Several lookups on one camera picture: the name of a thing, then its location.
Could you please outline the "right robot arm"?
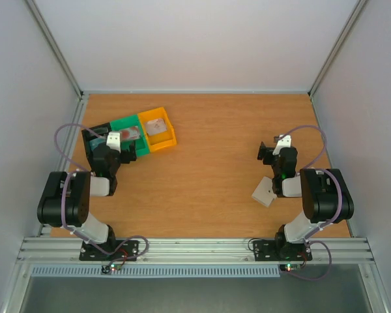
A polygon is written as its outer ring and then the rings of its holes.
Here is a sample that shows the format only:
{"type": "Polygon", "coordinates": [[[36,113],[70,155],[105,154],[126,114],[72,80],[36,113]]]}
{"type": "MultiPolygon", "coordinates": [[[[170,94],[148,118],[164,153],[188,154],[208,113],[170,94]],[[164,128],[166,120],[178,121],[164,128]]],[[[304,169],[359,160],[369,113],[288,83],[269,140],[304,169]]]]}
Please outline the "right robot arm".
{"type": "Polygon", "coordinates": [[[254,248],[257,257],[297,260],[305,256],[308,239],[331,224],[353,217],[355,205],[339,169],[305,168],[296,171],[298,151],[290,140],[279,140],[275,147],[261,143],[257,159],[270,166],[273,178],[264,177],[252,198],[269,207],[276,198],[300,198],[302,212],[282,225],[273,240],[254,248]]]}

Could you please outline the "beige card holder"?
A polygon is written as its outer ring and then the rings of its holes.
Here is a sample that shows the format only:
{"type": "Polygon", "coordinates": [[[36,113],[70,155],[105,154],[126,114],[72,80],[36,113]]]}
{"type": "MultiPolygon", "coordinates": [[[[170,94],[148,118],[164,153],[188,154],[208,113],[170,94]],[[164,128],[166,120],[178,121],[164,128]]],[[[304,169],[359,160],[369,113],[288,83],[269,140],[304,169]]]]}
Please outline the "beige card holder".
{"type": "Polygon", "coordinates": [[[272,202],[277,198],[277,195],[275,195],[272,189],[272,179],[269,177],[262,178],[252,193],[252,198],[261,205],[270,207],[272,202]]]}

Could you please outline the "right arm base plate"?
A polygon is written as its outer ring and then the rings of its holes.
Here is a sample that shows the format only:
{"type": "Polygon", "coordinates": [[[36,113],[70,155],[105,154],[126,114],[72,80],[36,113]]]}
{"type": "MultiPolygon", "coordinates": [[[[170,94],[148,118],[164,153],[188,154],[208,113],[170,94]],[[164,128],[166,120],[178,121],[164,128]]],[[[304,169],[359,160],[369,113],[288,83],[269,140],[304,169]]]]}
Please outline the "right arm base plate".
{"type": "Polygon", "coordinates": [[[312,261],[311,252],[304,244],[277,244],[275,240],[254,240],[252,242],[255,261],[312,261]]]}

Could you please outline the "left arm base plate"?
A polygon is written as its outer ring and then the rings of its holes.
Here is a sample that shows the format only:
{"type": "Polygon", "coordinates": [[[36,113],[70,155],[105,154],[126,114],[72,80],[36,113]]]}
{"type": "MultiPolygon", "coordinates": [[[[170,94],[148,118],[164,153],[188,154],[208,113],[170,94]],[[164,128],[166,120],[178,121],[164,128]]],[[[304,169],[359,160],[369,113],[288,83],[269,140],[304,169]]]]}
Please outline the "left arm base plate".
{"type": "Polygon", "coordinates": [[[82,243],[80,248],[80,261],[113,261],[113,260],[130,260],[136,261],[137,254],[139,253],[139,241],[129,240],[122,244],[122,246],[115,250],[121,243],[121,240],[115,240],[112,244],[100,245],[100,248],[96,248],[94,245],[82,243]]]}

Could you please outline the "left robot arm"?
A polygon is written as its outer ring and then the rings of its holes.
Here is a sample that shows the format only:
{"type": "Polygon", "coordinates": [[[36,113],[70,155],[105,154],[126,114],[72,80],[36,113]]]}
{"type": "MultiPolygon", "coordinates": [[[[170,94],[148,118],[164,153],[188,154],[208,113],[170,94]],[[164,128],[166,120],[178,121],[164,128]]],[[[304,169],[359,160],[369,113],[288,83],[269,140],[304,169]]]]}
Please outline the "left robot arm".
{"type": "Polygon", "coordinates": [[[121,164],[137,160],[136,145],[128,149],[99,144],[87,156],[89,171],[53,171],[49,174],[37,208],[42,224],[64,228],[83,239],[84,249],[110,260],[124,245],[116,240],[113,228],[99,221],[89,211],[90,198],[114,195],[116,174],[121,164]]]}

